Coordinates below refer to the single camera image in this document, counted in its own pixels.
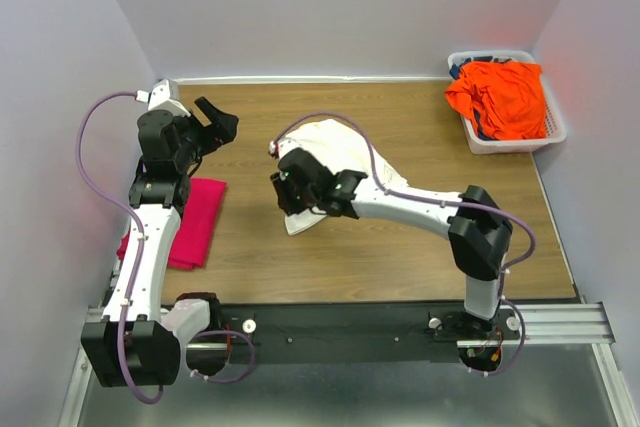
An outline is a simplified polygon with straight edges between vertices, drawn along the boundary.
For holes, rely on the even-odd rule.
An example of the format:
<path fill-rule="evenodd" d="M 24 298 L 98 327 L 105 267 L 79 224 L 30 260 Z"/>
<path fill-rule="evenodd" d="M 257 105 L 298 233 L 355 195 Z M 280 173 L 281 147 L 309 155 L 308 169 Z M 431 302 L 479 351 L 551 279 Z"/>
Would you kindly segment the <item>white t shirt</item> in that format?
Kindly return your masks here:
<path fill-rule="evenodd" d="M 311 153 L 333 174 L 350 169 L 365 172 L 372 177 L 373 169 L 365 140 L 355 130 L 334 119 L 306 123 L 285 134 L 279 143 L 280 160 L 294 148 L 302 148 Z M 384 185 L 407 187 L 408 181 L 390 163 L 373 149 L 376 172 Z M 301 214 L 287 216 L 285 228 L 289 236 L 300 234 L 313 227 L 326 215 L 317 215 L 309 210 Z"/>

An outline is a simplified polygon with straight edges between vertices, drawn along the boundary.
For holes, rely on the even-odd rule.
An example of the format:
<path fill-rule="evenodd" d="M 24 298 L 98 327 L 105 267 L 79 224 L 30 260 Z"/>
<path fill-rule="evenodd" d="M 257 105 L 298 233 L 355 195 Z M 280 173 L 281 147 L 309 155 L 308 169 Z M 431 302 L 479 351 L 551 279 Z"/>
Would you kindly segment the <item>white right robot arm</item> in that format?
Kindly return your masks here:
<path fill-rule="evenodd" d="M 498 214 L 484 189 L 470 186 L 463 193 L 429 193 L 403 187 L 387 193 L 371 174 L 350 169 L 333 173 L 299 147 L 278 161 L 270 180 L 278 207 L 289 216 L 307 211 L 328 217 L 386 220 L 444 238 L 456 267 L 465 275 L 457 328 L 480 339 L 496 327 L 501 268 L 513 227 Z"/>

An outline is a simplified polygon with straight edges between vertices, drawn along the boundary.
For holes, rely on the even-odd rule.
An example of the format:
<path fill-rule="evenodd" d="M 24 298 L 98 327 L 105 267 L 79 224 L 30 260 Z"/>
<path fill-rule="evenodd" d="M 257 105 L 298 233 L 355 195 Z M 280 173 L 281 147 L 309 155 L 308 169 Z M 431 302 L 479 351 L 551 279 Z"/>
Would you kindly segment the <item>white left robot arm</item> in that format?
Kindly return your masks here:
<path fill-rule="evenodd" d="M 231 143 L 239 119 L 199 97 L 204 126 L 181 107 L 150 106 L 137 120 L 141 157 L 126 203 L 131 219 L 119 278 L 97 322 L 84 325 L 81 345 L 104 387 L 163 388 L 175 382 L 188 342 L 228 330 L 213 293 L 180 295 L 161 311 L 169 266 L 206 260 L 226 185 L 199 179 L 202 159 Z"/>

